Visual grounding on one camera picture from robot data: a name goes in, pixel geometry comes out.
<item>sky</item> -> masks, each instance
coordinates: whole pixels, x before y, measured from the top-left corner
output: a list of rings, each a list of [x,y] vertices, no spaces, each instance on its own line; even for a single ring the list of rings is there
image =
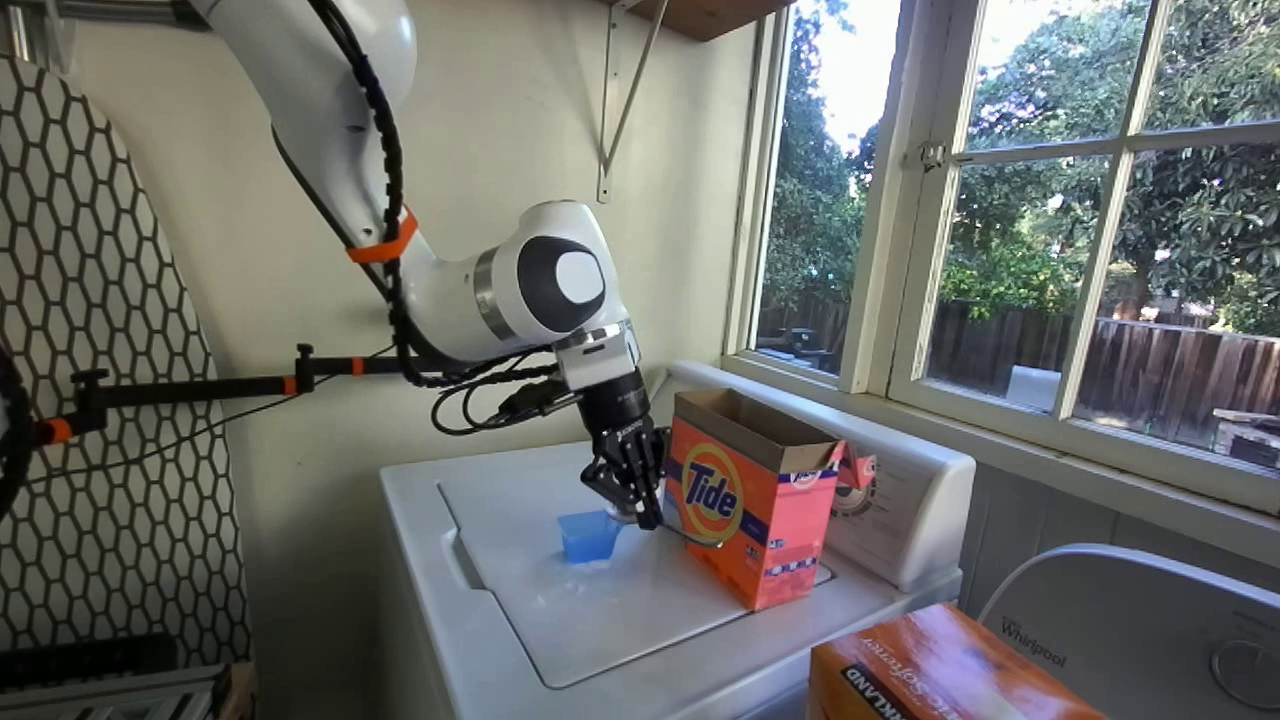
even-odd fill
[[[1112,0],[988,0],[978,64],[1004,64],[1055,10],[1078,13],[1108,1]],[[818,0],[797,4],[804,13],[817,6]],[[858,137],[884,109],[897,40],[897,12],[895,0],[849,0],[845,18],[854,32],[844,32],[835,22],[827,22],[818,36],[822,56],[818,87],[827,99],[827,132],[849,152],[858,150]]]

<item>window sill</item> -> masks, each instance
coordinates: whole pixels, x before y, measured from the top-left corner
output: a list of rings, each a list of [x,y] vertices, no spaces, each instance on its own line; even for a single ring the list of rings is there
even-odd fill
[[[731,373],[822,402],[973,456],[980,464],[1280,568],[1280,519],[1089,460],[1014,439],[872,395],[847,395],[750,357],[724,356]]]

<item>kirkland box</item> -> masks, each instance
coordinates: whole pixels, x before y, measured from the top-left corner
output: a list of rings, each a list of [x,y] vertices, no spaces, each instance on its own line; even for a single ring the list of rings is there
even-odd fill
[[[1102,720],[1044,670],[940,603],[813,648],[809,720]]]
[[[845,443],[731,389],[676,395],[663,505],[748,610],[809,594]]]

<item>window latch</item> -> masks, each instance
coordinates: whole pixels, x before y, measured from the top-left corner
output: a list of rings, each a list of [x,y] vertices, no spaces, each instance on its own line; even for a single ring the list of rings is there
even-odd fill
[[[947,163],[947,146],[941,142],[925,142],[920,145],[920,165],[924,172],[934,170]]]

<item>shelf bracket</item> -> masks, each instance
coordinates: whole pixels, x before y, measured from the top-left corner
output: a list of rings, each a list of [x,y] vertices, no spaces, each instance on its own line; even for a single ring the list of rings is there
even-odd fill
[[[653,23],[649,26],[649,36],[644,41],[644,50],[640,51],[640,60],[636,63],[635,74],[631,77],[631,88],[627,91],[627,99],[622,102],[622,113],[617,114],[614,106],[617,105],[618,83],[621,79],[618,73],[618,24],[622,22],[622,15],[627,14],[627,10],[635,5],[639,5],[640,1],[618,0],[609,5],[609,31],[604,42],[604,92],[600,101],[600,168],[595,188],[595,200],[602,204],[609,201],[613,190],[613,161],[618,156],[622,132],[627,127],[627,118],[631,117],[631,106],[636,99],[636,90],[640,88],[640,78],[644,77],[644,68],[649,61],[649,51],[658,38],[658,31],[662,29],[662,18],[667,14],[667,5],[671,4],[671,0],[660,0],[658,4],[658,12],[654,13]],[[614,114],[618,118],[617,124],[609,122]],[[611,126],[614,128],[612,137],[609,136]]]

